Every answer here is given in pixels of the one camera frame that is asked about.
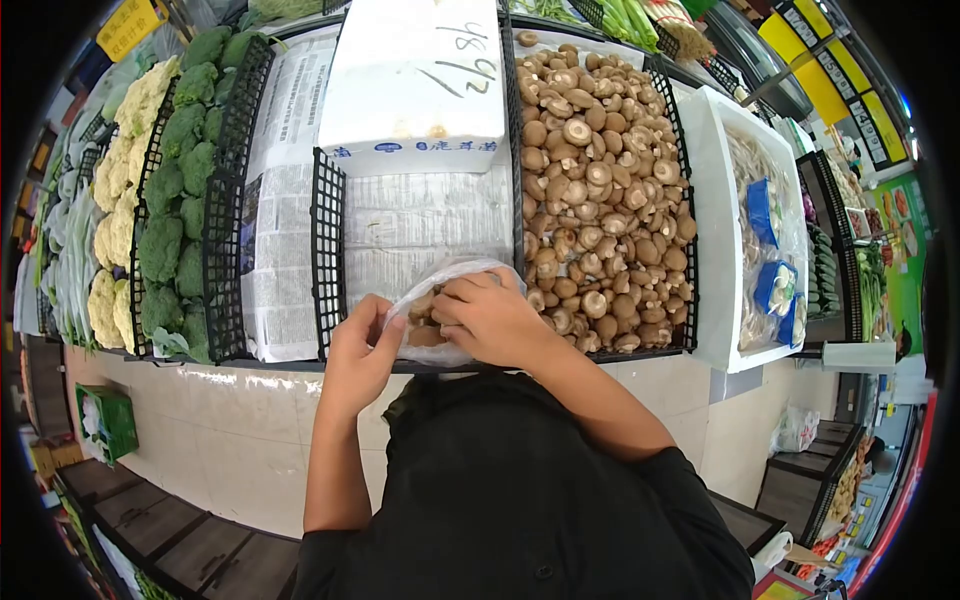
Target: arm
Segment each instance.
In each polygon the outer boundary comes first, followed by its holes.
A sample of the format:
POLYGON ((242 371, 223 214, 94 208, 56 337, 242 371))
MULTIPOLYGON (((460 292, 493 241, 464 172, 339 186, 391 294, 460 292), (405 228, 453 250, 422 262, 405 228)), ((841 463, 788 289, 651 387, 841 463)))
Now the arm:
POLYGON ((464 276, 446 285, 434 306, 463 325, 444 335, 472 356, 532 374, 597 444, 620 460, 676 445, 653 413, 552 330, 519 293, 510 270, 464 276))
POLYGON ((357 415, 387 385, 405 320, 395 318, 374 349, 368 339, 390 303, 367 295, 333 330, 324 390, 313 421, 306 474, 303 531, 363 529, 371 518, 370 497, 360 464, 357 415))

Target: yellow label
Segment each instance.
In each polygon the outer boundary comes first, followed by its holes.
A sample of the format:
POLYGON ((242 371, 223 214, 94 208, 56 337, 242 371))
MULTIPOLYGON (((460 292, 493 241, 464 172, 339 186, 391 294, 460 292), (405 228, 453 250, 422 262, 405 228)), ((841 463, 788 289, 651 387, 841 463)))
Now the yellow label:
POLYGON ((157 16, 154 5, 148 0, 125 0, 97 34, 97 45, 104 49, 110 60, 119 62, 166 20, 166 17, 157 16))
POLYGON ((843 69, 843 72, 847 74, 847 78, 850 80, 850 83, 853 84, 853 88, 856 89, 856 91, 862 92, 870 89, 870 80, 867 79, 863 69, 856 63, 856 59, 853 58, 853 55, 847 50, 847 47, 843 45, 842 41, 835 39, 827 44, 827 48, 837 61, 837 64, 840 65, 840 68, 843 69))
POLYGON ((809 595, 805 591, 796 591, 783 582, 775 581, 756 600, 801 600, 809 595))
POLYGON ((883 146, 887 149, 887 154, 890 155, 891 162, 905 160, 906 149, 903 148, 903 143, 900 141, 900 136, 897 135, 894 122, 890 120, 890 115, 887 114, 886 108, 883 107, 880 97, 875 91, 871 90, 863 94, 861 98, 863 98, 863 104, 866 105, 870 116, 874 118, 877 132, 883 139, 883 146))
POLYGON ((833 28, 827 22, 823 11, 813 3, 813 0, 794 0, 793 6, 797 7, 820 39, 833 33, 833 28))

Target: price tag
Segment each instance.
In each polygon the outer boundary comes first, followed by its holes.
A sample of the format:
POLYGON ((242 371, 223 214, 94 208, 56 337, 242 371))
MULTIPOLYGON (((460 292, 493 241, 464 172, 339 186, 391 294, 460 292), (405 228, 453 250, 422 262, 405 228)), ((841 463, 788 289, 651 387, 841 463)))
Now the price tag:
POLYGON ((166 20, 163 12, 155 9, 149 0, 125 0, 97 34, 97 45, 110 60, 119 62, 166 20))

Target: green vegetable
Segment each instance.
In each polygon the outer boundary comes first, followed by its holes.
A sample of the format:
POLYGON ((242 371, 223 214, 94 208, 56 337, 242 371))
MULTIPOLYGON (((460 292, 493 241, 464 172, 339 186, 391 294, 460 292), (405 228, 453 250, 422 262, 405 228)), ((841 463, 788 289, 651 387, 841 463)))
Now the green vegetable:
POLYGON ((239 67, 243 62, 243 57, 247 54, 247 47, 250 46, 251 39, 259 37, 267 41, 267 37, 260 32, 240 32, 233 36, 224 47, 224 54, 220 57, 220 68, 239 67))
POLYGON ((202 304, 187 307, 181 332, 188 345, 187 353, 198 363, 210 364, 210 343, 206 337, 206 314, 202 304))
POLYGON ((213 100, 213 82, 217 81, 217 67, 212 62, 195 64, 180 76, 174 91, 174 108, 191 102, 207 103, 213 100))
POLYGON ((140 273, 151 281, 169 281, 177 271, 183 221, 176 217, 153 216, 136 245, 140 273))
POLYGON ((158 327, 177 331, 183 325, 180 298, 165 285, 148 285, 140 302, 143 332, 149 338, 158 327))
POLYGON ((183 235, 191 240, 204 239, 204 199, 187 196, 180 204, 183 235))
POLYGON ((213 155, 216 146, 210 142, 200 142, 193 150, 180 157, 180 170, 183 172, 183 189, 191 196, 206 196, 206 180, 216 170, 213 155))
POLYGON ((163 158, 176 158, 190 152, 200 141, 204 131, 204 105, 194 102, 174 110, 160 135, 160 151, 163 158))
POLYGON ((183 173, 169 160, 160 165, 143 184, 143 199, 152 215, 170 212, 170 204, 183 191, 183 173))
POLYGON ((220 107, 213 107, 206 112, 204 120, 204 142, 217 143, 220 137, 220 128, 224 123, 224 110, 220 107))
POLYGON ((196 298, 204 294, 204 269, 200 242, 191 242, 180 255, 177 265, 177 293, 183 298, 196 298))
POLYGON ((224 51, 224 43, 230 37, 230 31, 229 25, 221 25, 194 37, 180 60, 180 70, 186 71, 204 62, 216 62, 224 51))
POLYGON ((236 71, 224 73, 224 78, 217 82, 217 86, 213 91, 214 104, 222 107, 227 103, 227 98, 230 96, 230 91, 233 89, 233 82, 235 82, 236 79, 236 71))

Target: white styrofoam box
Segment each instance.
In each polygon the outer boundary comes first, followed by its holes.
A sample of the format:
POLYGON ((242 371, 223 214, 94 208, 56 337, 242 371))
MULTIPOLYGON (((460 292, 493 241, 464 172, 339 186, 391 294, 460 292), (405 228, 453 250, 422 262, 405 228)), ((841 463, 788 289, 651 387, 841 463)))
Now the white styrofoam box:
MULTIPOLYGON (((799 228, 805 235, 800 180, 790 145, 748 110, 709 87, 677 102, 684 125, 694 187, 697 219, 697 348, 693 357, 719 371, 741 372, 782 358, 800 348, 771 341, 740 352, 743 308, 743 247, 733 163, 724 126, 756 139, 786 174, 788 190, 782 206, 784 231, 799 228), (797 223, 788 224, 787 219, 797 223)), ((807 290, 806 243, 791 262, 797 268, 797 291, 807 290)))
POLYGON ((350 177, 484 173, 503 143, 495 0, 354 0, 317 145, 350 177))

